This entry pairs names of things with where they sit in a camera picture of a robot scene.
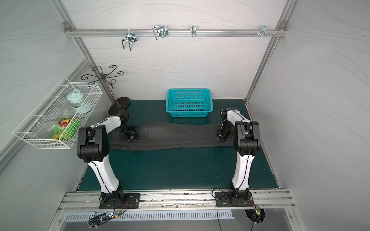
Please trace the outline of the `dark grey long pants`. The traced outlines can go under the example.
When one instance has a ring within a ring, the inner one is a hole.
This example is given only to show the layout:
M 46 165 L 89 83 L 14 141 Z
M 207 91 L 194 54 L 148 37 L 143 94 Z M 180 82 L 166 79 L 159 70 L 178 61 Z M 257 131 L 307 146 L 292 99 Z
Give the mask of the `dark grey long pants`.
M 217 137 L 217 124 L 188 125 L 156 122 L 138 126 L 137 137 L 127 141 L 116 129 L 112 132 L 110 147 L 126 151 L 155 151 L 175 148 L 232 147 L 231 138 L 224 142 Z

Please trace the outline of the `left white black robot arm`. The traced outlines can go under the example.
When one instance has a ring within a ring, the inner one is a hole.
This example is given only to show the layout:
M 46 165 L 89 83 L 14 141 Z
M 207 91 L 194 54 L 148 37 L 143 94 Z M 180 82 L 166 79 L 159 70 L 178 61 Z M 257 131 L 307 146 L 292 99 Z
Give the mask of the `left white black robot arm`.
M 138 127 L 129 124 L 126 111 L 108 116 L 95 125 L 79 128 L 77 156 L 93 170 L 101 188 L 104 203 L 124 200 L 124 192 L 109 161 L 110 144 L 108 134 L 115 129 L 123 132 L 124 139 L 133 141 L 138 137 Z

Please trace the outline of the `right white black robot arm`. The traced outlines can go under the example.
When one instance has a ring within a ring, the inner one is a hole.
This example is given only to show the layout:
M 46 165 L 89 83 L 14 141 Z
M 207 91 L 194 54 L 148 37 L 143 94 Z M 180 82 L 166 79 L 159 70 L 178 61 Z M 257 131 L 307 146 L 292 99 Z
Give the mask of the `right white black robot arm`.
M 217 137 L 221 142 L 232 138 L 237 154 L 230 198 L 244 199 L 249 193 L 252 162 L 261 148 L 259 123 L 247 119 L 236 108 L 222 109 L 221 118 L 223 123 L 217 130 Z

